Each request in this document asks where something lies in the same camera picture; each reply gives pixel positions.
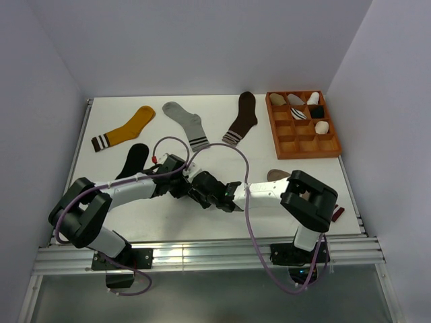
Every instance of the red object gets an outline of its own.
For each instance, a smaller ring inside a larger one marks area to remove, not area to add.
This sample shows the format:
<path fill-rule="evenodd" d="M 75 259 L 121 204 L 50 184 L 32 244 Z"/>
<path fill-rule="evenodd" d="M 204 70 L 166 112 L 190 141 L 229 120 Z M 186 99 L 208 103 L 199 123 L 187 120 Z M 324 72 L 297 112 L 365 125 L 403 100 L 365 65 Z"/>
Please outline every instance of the red object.
<path fill-rule="evenodd" d="M 343 207 L 338 207 L 338 205 L 335 206 L 334 214 L 332 215 L 332 222 L 336 222 L 338 218 L 343 214 L 345 209 Z"/>

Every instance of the white wall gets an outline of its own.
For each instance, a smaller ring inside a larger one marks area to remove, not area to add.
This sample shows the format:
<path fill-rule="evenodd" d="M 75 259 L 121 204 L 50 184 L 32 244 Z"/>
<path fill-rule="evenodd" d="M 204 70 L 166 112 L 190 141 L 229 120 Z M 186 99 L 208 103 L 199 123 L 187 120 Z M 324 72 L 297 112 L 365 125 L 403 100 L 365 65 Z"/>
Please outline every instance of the white wall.
<path fill-rule="evenodd" d="M 431 2 L 374 0 L 327 97 L 409 322 L 431 318 Z"/>
<path fill-rule="evenodd" d="M 15 322 L 85 101 L 27 3 L 0 6 L 0 322 Z"/>
<path fill-rule="evenodd" d="M 28 0 L 89 96 L 324 92 L 371 0 Z"/>

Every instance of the mustard yellow sock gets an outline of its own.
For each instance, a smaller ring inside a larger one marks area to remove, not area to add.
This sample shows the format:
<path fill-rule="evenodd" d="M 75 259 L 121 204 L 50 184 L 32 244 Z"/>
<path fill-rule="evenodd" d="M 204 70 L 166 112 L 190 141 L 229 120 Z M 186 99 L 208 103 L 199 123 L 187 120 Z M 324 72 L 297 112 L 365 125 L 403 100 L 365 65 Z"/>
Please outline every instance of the mustard yellow sock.
<path fill-rule="evenodd" d="M 137 138 L 142 129 L 149 123 L 156 113 L 150 106 L 142 106 L 127 123 L 115 130 L 92 139 L 94 151 L 97 153 L 108 147 L 122 143 L 123 141 Z"/>

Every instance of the gray sock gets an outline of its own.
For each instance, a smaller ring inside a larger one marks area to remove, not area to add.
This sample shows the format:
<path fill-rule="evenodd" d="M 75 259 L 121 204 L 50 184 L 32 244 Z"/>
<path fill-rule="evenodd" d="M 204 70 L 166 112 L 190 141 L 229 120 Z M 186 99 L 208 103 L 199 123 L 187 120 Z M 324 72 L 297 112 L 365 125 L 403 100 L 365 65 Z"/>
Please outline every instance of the gray sock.
<path fill-rule="evenodd" d="M 305 102 L 302 101 L 298 96 L 294 94 L 288 95 L 288 100 L 291 106 L 303 106 L 305 105 Z"/>
<path fill-rule="evenodd" d="M 166 116 L 179 123 L 184 129 L 192 151 L 198 151 L 209 144 L 200 116 L 187 112 L 176 102 L 165 103 L 162 109 Z"/>

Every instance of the white table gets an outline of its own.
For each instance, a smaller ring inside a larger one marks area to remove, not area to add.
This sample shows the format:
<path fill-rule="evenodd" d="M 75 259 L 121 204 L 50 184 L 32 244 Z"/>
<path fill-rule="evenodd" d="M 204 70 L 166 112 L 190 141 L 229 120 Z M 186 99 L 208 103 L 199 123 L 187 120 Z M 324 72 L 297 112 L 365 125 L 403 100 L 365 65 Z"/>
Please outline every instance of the white table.
<path fill-rule="evenodd" d="M 152 148 L 157 140 L 175 136 L 187 142 L 179 124 L 164 115 L 166 102 L 178 102 L 185 110 L 202 118 L 202 125 L 211 143 L 221 142 L 238 112 L 238 96 L 154 96 L 136 98 L 96 98 L 88 118 L 72 180 L 87 177 L 93 182 L 113 180 L 123 168 L 127 153 L 135 143 Z M 331 224 L 328 235 L 360 234 L 360 226 L 352 205 L 341 165 L 337 158 L 277 160 L 265 96 L 256 95 L 258 125 L 238 144 L 250 161 L 249 182 L 265 182 L 268 170 L 279 168 L 291 172 L 304 170 L 311 176 L 333 187 L 338 192 L 337 203 L 345 208 L 344 214 Z M 126 123 L 143 106 L 156 111 L 155 118 L 142 130 L 137 139 L 126 141 L 98 153 L 94 152 L 91 138 L 111 131 Z M 165 141 L 157 156 L 174 153 L 185 157 L 185 151 L 176 141 Z M 204 170 L 222 182 L 244 180 L 242 158 L 225 147 L 211 147 L 195 160 Z M 145 165 L 152 166 L 150 157 Z M 292 237 L 298 222 L 280 208 L 252 209 L 251 223 L 260 238 Z M 199 204 L 184 197 L 180 200 L 169 194 L 152 200 L 135 201 L 113 209 L 106 217 L 105 226 L 119 232 L 130 242 L 163 242 L 187 240 L 223 240 L 247 238 L 244 213 L 225 213 L 215 208 L 203 210 Z"/>

